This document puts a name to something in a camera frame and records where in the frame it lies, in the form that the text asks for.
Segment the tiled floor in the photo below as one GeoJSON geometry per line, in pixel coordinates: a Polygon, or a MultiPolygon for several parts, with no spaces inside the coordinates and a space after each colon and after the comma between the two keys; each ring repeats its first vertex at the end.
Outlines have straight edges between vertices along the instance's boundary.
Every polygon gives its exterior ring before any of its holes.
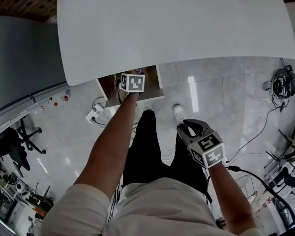
{"type": "MultiPolygon", "coordinates": [[[[291,64],[295,72],[295,60],[286,60],[286,63],[291,64]]],[[[165,98],[152,101],[151,106],[156,114],[162,160],[170,164],[175,155],[174,104],[181,104],[188,118],[204,120],[217,130],[225,143],[227,157],[232,158],[242,145],[262,130],[268,111],[273,109],[270,95],[262,90],[262,84],[271,79],[275,69],[280,68],[280,60],[214,58],[175,62],[160,65],[159,68],[165,98]]],[[[57,108],[50,106],[41,113],[29,116],[28,124],[31,121],[43,129],[43,133],[34,137],[33,141],[44,147],[47,154],[29,152],[31,171],[23,170],[25,182],[33,187],[39,182],[39,192],[50,185],[53,194],[59,198],[75,181],[102,131],[85,120],[93,99],[99,96],[101,93],[96,82],[88,82],[71,89],[68,103],[57,108]]],[[[107,116],[113,112],[105,110],[107,116]]],[[[141,114],[139,107],[135,121],[141,114]]],[[[283,112],[276,110],[269,114],[264,132],[239,152],[232,164],[262,176],[263,166],[268,161],[265,151],[280,150],[284,144],[278,129],[290,135],[294,123],[295,96],[283,112]]],[[[5,164],[12,168],[9,158],[4,159],[5,164]]],[[[244,174],[232,175],[237,179],[244,174]]],[[[238,183],[245,193],[247,189],[248,196],[253,193],[250,177],[243,177],[238,183]]],[[[253,184],[255,190],[260,189],[259,182],[253,180],[253,184]]],[[[213,213],[217,217],[220,210],[211,184],[209,193],[213,198],[213,213]]]]}

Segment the forearm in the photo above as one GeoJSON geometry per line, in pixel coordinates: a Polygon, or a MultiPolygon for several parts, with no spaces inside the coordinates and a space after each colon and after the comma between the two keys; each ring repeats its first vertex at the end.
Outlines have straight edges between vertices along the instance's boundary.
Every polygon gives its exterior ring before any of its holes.
{"type": "Polygon", "coordinates": [[[239,235],[256,227],[247,198],[223,164],[209,168],[209,173],[228,230],[239,235]]]}
{"type": "Polygon", "coordinates": [[[76,180],[112,197],[123,173],[138,94],[127,97],[96,140],[87,165],[76,180]]]}

